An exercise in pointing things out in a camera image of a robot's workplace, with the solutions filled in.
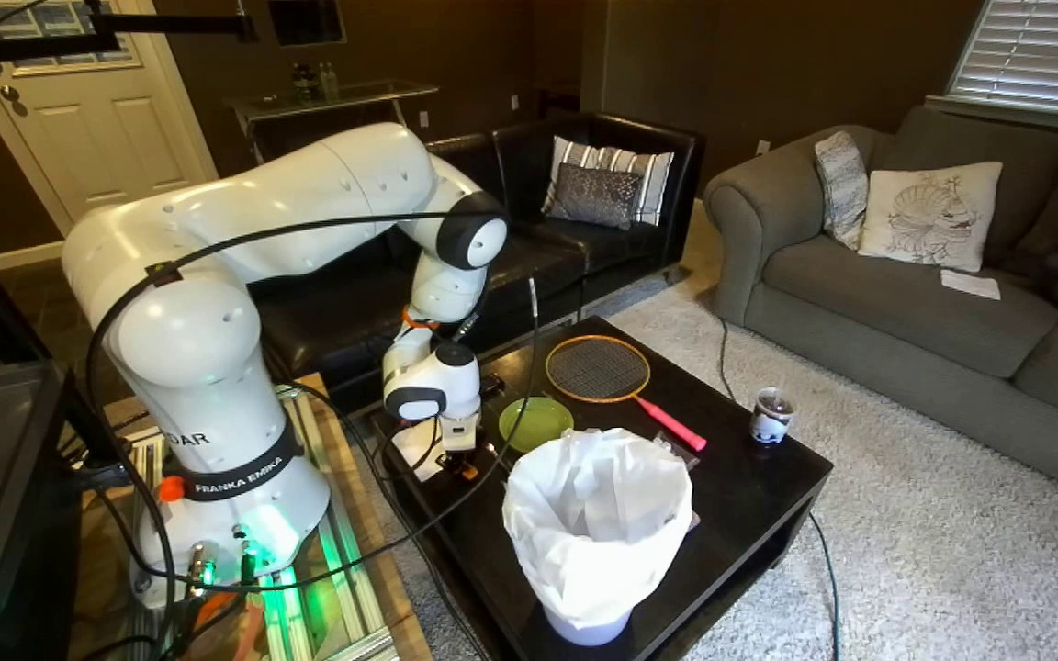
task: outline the red object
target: red object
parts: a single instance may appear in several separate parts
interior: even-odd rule
[[[157,483],[157,499],[161,503],[171,503],[171,499],[185,499],[185,494],[186,494],[186,482],[185,478],[176,478],[176,473],[161,478],[161,483]]]
[[[692,451],[704,451],[704,437],[703,434],[695,434],[695,431],[686,431],[681,418],[672,418],[661,405],[649,405],[649,400],[644,400],[644,396],[637,396],[639,400],[639,407],[654,418],[654,423],[661,423],[668,434],[677,434],[677,439],[684,439]]]

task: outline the window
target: window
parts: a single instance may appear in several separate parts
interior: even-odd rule
[[[1058,0],[984,0],[943,99],[1058,112]]]
[[[49,3],[0,3],[0,40],[45,40],[45,38],[83,38],[90,33],[87,6],[82,0]],[[83,65],[83,63],[126,63],[130,52],[76,52],[50,57],[16,57],[16,65]]]

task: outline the white plastic bag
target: white plastic bag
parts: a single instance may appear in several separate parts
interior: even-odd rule
[[[575,634],[621,628],[692,528],[686,462],[629,431],[570,431],[513,462],[503,528],[551,623],[605,642]]]

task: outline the window blinds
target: window blinds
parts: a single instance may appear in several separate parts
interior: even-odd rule
[[[946,94],[1058,112],[1058,0],[984,0]]]

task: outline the couch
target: couch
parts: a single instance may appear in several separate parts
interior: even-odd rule
[[[559,134],[592,150],[672,153],[654,199],[657,221],[605,229],[575,214],[545,214]],[[530,335],[534,323],[563,320],[639,276],[681,263],[703,170],[695,133],[616,112],[563,112],[443,134],[426,145],[498,199],[510,221],[510,240],[487,269],[472,320],[443,328],[441,337],[485,353]],[[341,410],[373,405],[381,393],[378,362],[408,306],[415,255],[415,243],[384,232],[312,276],[253,281],[270,377],[318,369]]]
[[[977,270],[999,285],[999,302],[939,285],[939,263],[866,255],[825,232],[817,145],[834,133],[853,134],[870,171],[903,170],[901,153],[915,171],[979,156],[1001,166]],[[704,208],[725,233],[712,302],[725,323],[1058,482],[1054,128],[959,117],[939,107],[915,107],[896,133],[834,126],[717,171],[704,183]]]

